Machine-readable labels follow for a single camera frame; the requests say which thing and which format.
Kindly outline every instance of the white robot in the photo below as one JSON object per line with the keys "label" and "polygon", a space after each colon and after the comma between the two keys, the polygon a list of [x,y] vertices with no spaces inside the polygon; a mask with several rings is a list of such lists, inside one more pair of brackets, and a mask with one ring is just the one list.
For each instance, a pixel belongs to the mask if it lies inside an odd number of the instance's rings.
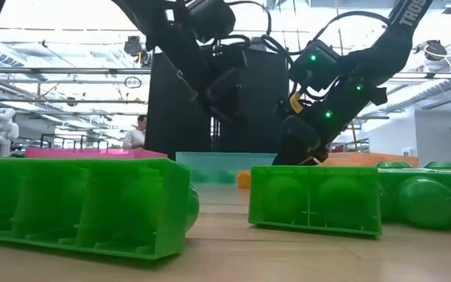
{"label": "white robot", "polygon": [[9,157],[12,141],[19,137],[19,125],[13,123],[14,109],[0,109],[0,157]]}

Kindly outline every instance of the person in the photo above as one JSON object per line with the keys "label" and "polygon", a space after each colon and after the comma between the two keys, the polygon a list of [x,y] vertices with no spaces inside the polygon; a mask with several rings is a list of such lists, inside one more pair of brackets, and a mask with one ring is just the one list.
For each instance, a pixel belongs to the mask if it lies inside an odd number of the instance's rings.
{"label": "person", "polygon": [[139,115],[137,118],[137,128],[127,132],[124,137],[124,149],[144,148],[144,144],[146,142],[146,125],[147,116],[145,114]]}

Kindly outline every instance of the wooden table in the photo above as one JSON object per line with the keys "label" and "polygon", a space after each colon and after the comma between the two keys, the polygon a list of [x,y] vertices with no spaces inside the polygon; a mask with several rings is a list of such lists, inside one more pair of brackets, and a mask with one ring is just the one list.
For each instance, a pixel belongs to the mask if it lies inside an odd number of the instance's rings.
{"label": "wooden table", "polygon": [[380,240],[260,230],[248,191],[197,187],[183,255],[161,263],[0,245],[0,281],[451,282],[451,233],[384,226]]}

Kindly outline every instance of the pink block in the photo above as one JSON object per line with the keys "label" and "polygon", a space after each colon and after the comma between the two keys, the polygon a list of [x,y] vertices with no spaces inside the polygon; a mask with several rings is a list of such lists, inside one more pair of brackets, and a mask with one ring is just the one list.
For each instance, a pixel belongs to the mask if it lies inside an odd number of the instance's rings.
{"label": "pink block", "polygon": [[155,158],[167,157],[167,154],[153,152],[144,149],[61,149],[61,148],[36,148],[28,147],[25,157],[30,158]]}

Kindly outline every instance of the black enclosure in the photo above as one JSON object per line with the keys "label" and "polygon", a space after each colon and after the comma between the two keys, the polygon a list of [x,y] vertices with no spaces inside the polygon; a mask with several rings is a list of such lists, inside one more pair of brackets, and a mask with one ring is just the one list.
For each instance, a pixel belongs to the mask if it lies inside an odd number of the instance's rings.
{"label": "black enclosure", "polygon": [[[240,109],[247,127],[220,124],[215,151],[275,153],[281,120],[274,114],[279,98],[288,94],[287,63],[283,56],[253,49],[245,51],[248,67],[241,71]],[[212,151],[211,118],[194,102],[193,92],[176,76],[163,54],[153,60],[147,113],[146,148],[166,153]]]}
{"label": "black enclosure", "polygon": [[272,52],[248,49],[248,67],[241,71],[240,109],[247,127],[220,124],[221,152],[277,153],[281,120],[274,114],[276,102],[288,96],[287,61]]}
{"label": "black enclosure", "polygon": [[156,54],[150,76],[146,149],[165,153],[210,152],[211,118],[194,102],[164,54]]}

